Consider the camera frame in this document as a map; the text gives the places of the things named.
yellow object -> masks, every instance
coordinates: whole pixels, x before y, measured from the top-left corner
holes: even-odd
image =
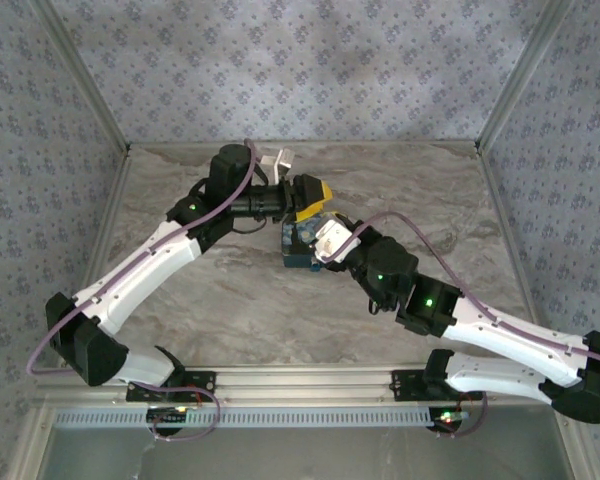
[[[322,211],[322,209],[324,208],[324,204],[333,198],[333,192],[329,188],[329,185],[327,185],[323,181],[321,181],[320,183],[322,184],[322,200],[319,200],[309,205],[301,212],[297,212],[296,222],[302,222],[303,220],[306,220],[307,218],[312,217],[316,213]]]

enclosure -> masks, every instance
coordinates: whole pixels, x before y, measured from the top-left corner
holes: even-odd
[[[70,382],[36,390],[24,365],[46,332],[45,302],[115,267],[219,148],[245,137],[264,154],[294,150],[290,174],[327,182],[329,208],[409,215],[493,307],[561,332],[600,330],[600,0],[0,2],[0,478],[107,475],[96,465],[156,478],[186,451],[149,448],[148,432],[90,430],[77,438],[127,442],[126,460],[101,448],[92,465],[67,463],[75,432],[52,428],[33,399],[74,395],[89,408],[105,396]],[[376,227],[446,280],[404,225]],[[420,365],[439,347],[488,355],[413,335],[393,314],[370,316],[347,274],[285,268],[280,243],[279,225],[224,237],[143,302],[119,338],[250,375]],[[43,361],[58,357],[49,349]],[[493,423],[464,444],[422,428],[303,430],[295,435],[315,442],[307,470],[277,450],[285,429],[220,430],[202,441],[199,468],[213,471],[215,451],[247,443],[262,455],[242,459],[245,478],[265,478],[254,465],[271,456],[276,478],[285,468],[299,478],[446,478],[409,456],[387,463],[420,445],[418,458],[463,458],[453,478],[600,478],[600,425],[511,398],[494,404]],[[338,447],[329,470],[320,445],[346,441],[360,464],[345,468]],[[495,459],[478,471],[476,444]]]

patterned wallpaper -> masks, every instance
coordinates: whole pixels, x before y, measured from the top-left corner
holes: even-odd
[[[576,2],[488,160],[541,312],[600,330],[600,0]]]
[[[473,139],[545,0],[54,0],[130,142]]]
[[[28,3],[0,1],[0,478],[44,303],[78,286],[119,158]]]

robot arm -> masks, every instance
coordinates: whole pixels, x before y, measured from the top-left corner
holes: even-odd
[[[316,227],[316,258],[323,263],[331,260],[361,223],[324,216]],[[326,265],[351,273],[369,296],[370,313],[397,311],[396,321],[411,332],[477,345],[507,357],[479,359],[435,350],[424,375],[430,386],[531,397],[572,418],[600,422],[600,361],[575,353],[600,354],[599,332],[584,337],[559,333],[486,307],[496,317],[494,322],[460,289],[418,273],[417,257],[372,227]]]
[[[46,305],[49,329],[83,306],[75,318],[60,328],[51,346],[90,386],[112,378],[154,386],[180,386],[183,367],[161,347],[122,345],[114,336],[129,315],[174,272],[192,262],[233,230],[238,217],[280,221],[330,199],[331,191],[320,180],[299,175],[290,183],[251,185],[218,215],[193,228],[196,220],[221,205],[247,175],[251,151],[227,145],[211,160],[209,177],[194,186],[167,213],[166,221],[116,268],[79,291],[72,299],[62,293]]]

marble surface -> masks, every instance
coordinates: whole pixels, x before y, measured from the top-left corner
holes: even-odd
[[[278,146],[258,145],[265,154]],[[525,316],[470,149],[407,143],[288,146],[296,151],[291,173],[325,180],[334,192],[333,208],[363,219],[387,209],[406,213],[485,302]],[[108,268],[207,176],[217,150],[218,145],[131,150]],[[388,219],[377,228],[416,254],[421,272],[446,279],[406,226]],[[369,315],[367,297],[348,273],[284,268],[280,232],[280,225],[269,225],[253,235],[224,237],[147,298],[119,339],[164,346],[187,365],[422,362],[432,348],[449,345],[411,334],[392,313]]]

